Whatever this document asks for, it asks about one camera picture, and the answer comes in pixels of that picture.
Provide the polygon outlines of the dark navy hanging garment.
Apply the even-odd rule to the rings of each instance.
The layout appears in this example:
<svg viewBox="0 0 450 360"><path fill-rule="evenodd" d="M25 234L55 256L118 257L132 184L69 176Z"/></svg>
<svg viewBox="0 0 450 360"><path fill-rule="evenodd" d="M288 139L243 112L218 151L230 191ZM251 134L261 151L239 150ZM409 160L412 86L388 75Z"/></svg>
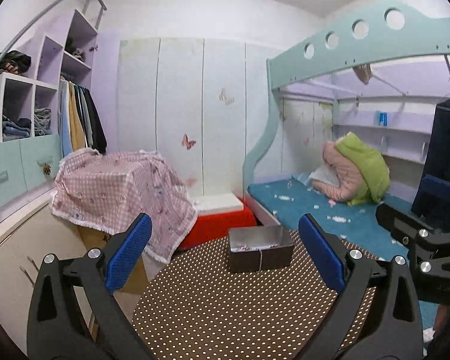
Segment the dark navy hanging garment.
<svg viewBox="0 0 450 360"><path fill-rule="evenodd" d="M421 180L425 175L450 181L450 98L436 105L433 130ZM419 187L411 211L433 228L450 233L450 203L435 199L422 202Z"/></svg>

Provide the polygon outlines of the cardboard box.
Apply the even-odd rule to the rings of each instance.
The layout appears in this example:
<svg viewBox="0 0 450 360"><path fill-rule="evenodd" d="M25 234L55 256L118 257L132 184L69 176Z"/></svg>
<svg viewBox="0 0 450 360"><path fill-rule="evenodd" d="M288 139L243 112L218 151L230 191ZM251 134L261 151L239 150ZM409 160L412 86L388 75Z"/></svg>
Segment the cardboard box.
<svg viewBox="0 0 450 360"><path fill-rule="evenodd" d="M129 241L124 247L120 246L108 255L106 248L113 238L112 235L84 226L78 226L78 230L87 250L100 249L108 258L105 284L109 290L135 295L141 295L145 291L149 284L145 265L141 254L132 250Z"/></svg>

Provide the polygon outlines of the pink checkered cloth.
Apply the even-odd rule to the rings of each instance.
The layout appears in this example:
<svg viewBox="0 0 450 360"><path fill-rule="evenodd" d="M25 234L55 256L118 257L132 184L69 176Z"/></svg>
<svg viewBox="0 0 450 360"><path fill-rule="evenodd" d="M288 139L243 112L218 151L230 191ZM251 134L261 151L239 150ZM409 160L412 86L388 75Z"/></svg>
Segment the pink checkered cloth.
<svg viewBox="0 0 450 360"><path fill-rule="evenodd" d="M53 215L111 236L147 214L152 236L145 251L164 264L198 217L185 184L158 152L76 150L61 160L55 186Z"/></svg>

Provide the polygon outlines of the green quilt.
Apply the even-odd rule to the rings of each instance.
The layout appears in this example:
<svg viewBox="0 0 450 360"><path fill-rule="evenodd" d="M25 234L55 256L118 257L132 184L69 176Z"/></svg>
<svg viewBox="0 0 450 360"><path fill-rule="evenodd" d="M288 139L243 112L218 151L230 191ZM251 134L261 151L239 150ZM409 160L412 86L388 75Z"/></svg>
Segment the green quilt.
<svg viewBox="0 0 450 360"><path fill-rule="evenodd" d="M381 152L351 132L339 138L335 147L357 167L362 176L358 191L347 204L379 203L390 187L389 168Z"/></svg>

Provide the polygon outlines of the teal bed mattress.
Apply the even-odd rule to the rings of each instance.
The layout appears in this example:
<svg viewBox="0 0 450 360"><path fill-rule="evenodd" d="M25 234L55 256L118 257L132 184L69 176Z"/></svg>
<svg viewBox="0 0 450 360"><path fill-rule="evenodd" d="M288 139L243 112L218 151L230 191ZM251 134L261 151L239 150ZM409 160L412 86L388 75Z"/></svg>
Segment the teal bed mattress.
<svg viewBox="0 0 450 360"><path fill-rule="evenodd" d="M407 248L377 223L377 203L348 205L333 201L314 189L307 178L308 174L302 173L288 179L251 184L248 193L291 230L298 229L300 217L310 213L323 230L364 248L377 258L389 261L396 255L407 255Z"/></svg>

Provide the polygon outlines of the pink padded jacket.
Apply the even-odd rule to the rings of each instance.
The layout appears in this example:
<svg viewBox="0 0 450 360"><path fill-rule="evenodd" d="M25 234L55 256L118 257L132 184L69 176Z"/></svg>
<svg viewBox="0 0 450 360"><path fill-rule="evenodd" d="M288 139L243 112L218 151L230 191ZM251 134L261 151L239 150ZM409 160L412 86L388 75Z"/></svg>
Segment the pink padded jacket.
<svg viewBox="0 0 450 360"><path fill-rule="evenodd" d="M337 150L334 142L327 141L323 144L322 160L328 169L335 172L338 182L329 184L313 179L311 184L314 189L340 203L349 203L354 198L367 196L368 186L362 173L353 162Z"/></svg>

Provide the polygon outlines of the silver metal tin box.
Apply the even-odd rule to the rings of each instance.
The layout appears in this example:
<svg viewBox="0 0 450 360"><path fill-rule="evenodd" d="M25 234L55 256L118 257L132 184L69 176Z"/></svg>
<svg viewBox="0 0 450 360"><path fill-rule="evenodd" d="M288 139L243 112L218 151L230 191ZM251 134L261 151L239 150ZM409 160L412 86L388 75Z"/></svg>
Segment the silver metal tin box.
<svg viewBox="0 0 450 360"><path fill-rule="evenodd" d="M232 273L280 269L292 261L294 242L284 226L231 228L228 240Z"/></svg>

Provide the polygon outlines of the red storage ottoman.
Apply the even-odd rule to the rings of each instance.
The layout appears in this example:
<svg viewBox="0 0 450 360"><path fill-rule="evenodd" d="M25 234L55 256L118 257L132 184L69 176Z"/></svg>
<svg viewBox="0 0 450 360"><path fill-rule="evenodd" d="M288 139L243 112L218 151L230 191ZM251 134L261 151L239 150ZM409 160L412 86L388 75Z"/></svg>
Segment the red storage ottoman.
<svg viewBox="0 0 450 360"><path fill-rule="evenodd" d="M179 244L177 250L190 250L206 242L227 236L230 228L249 228L257 226L254 213L243 199L241 211L232 211L220 214L207 214L199 216L192 230Z"/></svg>

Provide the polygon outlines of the white flat box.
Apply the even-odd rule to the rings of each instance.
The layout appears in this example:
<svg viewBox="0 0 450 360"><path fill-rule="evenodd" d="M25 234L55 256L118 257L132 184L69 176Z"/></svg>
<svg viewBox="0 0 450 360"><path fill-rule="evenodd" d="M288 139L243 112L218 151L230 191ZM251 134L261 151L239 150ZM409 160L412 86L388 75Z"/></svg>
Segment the white flat box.
<svg viewBox="0 0 450 360"><path fill-rule="evenodd" d="M233 193L193 197L191 202L199 216L242 211L244 203Z"/></svg>

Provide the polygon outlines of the brown polka dot tablecloth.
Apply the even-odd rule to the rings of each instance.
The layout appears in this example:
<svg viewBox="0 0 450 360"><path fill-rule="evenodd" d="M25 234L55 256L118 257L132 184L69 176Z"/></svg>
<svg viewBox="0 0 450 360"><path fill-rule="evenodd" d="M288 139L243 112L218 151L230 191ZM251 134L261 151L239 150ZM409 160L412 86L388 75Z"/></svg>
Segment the brown polka dot tablecloth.
<svg viewBox="0 0 450 360"><path fill-rule="evenodd" d="M293 359L337 295L300 236L288 267L232 274L228 239L173 259L150 282L131 324L157 359Z"/></svg>

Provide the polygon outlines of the small blue box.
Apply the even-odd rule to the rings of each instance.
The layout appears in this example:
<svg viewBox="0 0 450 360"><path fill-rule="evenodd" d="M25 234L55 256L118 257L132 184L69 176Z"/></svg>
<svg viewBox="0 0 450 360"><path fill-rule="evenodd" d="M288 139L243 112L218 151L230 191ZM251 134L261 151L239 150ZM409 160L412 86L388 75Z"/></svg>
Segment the small blue box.
<svg viewBox="0 0 450 360"><path fill-rule="evenodd" d="M388 126L388 113L377 111L376 112L376 124L380 127L387 127Z"/></svg>

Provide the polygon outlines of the pinecone drawer ornament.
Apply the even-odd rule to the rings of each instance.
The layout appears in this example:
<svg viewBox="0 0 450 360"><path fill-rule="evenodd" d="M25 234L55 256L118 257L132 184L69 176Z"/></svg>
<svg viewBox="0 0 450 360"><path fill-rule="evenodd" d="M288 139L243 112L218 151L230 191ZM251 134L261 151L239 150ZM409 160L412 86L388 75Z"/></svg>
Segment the pinecone drawer ornament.
<svg viewBox="0 0 450 360"><path fill-rule="evenodd" d="M46 176L51 175L51 166L49 164L43 163L42 168L43 168L43 174L45 174Z"/></svg>

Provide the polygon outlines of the hanging clothes row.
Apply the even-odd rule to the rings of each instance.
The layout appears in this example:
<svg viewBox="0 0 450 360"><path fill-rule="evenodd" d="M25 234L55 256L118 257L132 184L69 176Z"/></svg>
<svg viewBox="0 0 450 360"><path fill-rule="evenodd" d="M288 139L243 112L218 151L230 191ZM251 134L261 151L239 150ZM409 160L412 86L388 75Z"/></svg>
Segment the hanging clothes row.
<svg viewBox="0 0 450 360"><path fill-rule="evenodd" d="M91 148L104 155L108 144L90 90L62 77L58 99L62 157L82 148Z"/></svg>

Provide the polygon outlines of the teal drawer cabinet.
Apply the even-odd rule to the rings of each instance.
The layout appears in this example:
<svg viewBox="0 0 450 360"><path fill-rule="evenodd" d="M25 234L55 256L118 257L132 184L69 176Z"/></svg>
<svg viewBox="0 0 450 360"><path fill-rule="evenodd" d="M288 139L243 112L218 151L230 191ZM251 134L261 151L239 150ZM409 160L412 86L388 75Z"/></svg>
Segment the teal drawer cabinet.
<svg viewBox="0 0 450 360"><path fill-rule="evenodd" d="M0 209L17 197L52 183L61 160L58 135L0 143ZM43 163L51 166L51 175L43 173Z"/></svg>

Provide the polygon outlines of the white wardrobe doors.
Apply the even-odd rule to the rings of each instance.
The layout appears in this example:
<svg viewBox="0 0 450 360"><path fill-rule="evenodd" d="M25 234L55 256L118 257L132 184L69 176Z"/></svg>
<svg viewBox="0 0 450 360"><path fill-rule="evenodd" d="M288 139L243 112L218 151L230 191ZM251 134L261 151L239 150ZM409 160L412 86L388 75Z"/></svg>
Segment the white wardrobe doors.
<svg viewBox="0 0 450 360"><path fill-rule="evenodd" d="M210 38L137 38L120 43L118 148L158 151L189 194L242 197L245 155L268 112L271 47ZM235 98L226 106L225 88ZM182 147L184 134L196 144Z"/></svg>

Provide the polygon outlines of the folded jeans stack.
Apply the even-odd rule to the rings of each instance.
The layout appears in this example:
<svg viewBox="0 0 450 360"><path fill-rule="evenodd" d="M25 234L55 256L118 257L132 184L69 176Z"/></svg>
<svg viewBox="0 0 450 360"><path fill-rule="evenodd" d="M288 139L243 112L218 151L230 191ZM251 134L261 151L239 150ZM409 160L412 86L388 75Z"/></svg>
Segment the folded jeans stack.
<svg viewBox="0 0 450 360"><path fill-rule="evenodd" d="M2 117L2 141L14 141L31 136L29 127L20 127L6 116Z"/></svg>

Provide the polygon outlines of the lilac wardrobe shelf unit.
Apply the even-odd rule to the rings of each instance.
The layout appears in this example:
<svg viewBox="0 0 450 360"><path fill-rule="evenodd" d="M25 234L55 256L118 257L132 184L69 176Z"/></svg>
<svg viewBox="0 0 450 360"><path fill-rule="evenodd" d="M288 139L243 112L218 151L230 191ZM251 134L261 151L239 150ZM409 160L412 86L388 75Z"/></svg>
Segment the lilac wardrobe shelf unit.
<svg viewBox="0 0 450 360"><path fill-rule="evenodd" d="M33 119L35 110L52 110L51 131L58 133L58 86L65 78L90 91L109 153L118 150L117 89L120 40L114 31L100 32L79 10L41 24L34 36L14 46L31 57L21 75L0 75L0 142L4 111L10 119Z"/></svg>

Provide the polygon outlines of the pink butterfly wall sticker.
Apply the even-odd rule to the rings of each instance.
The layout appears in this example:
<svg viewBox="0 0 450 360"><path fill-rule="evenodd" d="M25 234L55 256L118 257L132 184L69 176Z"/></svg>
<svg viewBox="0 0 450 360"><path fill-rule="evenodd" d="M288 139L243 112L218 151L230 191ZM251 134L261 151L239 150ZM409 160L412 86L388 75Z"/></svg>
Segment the pink butterfly wall sticker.
<svg viewBox="0 0 450 360"><path fill-rule="evenodd" d="M195 146L195 144L197 144L195 140L191 140L187 134L184 134L181 142L182 147L184 147L186 150L191 150Z"/></svg>

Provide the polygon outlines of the teal bunk bed frame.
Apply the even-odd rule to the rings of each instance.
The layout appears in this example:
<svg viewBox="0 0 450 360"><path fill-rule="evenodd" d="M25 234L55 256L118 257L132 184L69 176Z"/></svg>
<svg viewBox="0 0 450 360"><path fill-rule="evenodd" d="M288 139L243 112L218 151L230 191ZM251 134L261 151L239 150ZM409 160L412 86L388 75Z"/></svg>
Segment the teal bunk bed frame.
<svg viewBox="0 0 450 360"><path fill-rule="evenodd" d="M377 2L339 19L266 61L268 115L265 129L243 164L243 188L274 141L282 86L343 68L392 59L450 55L450 17L432 18L396 0Z"/></svg>

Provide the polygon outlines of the beige butterfly wall sticker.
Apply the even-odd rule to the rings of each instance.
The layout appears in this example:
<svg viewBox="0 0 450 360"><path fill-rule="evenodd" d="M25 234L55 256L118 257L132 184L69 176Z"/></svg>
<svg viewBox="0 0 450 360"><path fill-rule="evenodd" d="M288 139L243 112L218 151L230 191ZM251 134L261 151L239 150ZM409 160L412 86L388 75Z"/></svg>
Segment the beige butterfly wall sticker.
<svg viewBox="0 0 450 360"><path fill-rule="evenodd" d="M220 102L224 103L226 106L232 105L235 102L234 97L227 95L227 91L225 88L221 89L218 99Z"/></svg>

